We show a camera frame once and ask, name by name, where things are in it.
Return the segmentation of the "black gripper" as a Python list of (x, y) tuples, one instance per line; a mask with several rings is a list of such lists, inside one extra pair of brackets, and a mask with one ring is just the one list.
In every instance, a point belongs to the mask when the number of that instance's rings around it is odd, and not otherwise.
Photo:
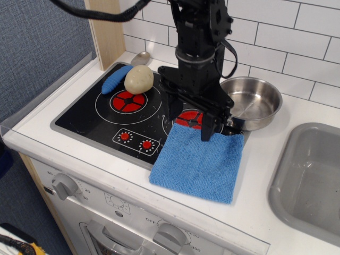
[(169, 121), (182, 113), (184, 102), (204, 111), (201, 141), (209, 141), (213, 134), (221, 133), (223, 123), (220, 117), (230, 116), (234, 106), (220, 86), (221, 71), (215, 59), (203, 64), (179, 61), (178, 68), (158, 68), (161, 100)]

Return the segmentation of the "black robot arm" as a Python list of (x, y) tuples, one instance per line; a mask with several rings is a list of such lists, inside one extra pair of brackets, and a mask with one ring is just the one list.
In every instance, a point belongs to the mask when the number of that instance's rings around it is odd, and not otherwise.
[(168, 120), (189, 103), (203, 113), (201, 140), (209, 141), (227, 124), (234, 102), (220, 86), (226, 41), (233, 19), (224, 1), (171, 1), (178, 45), (178, 67), (161, 66), (161, 101)]

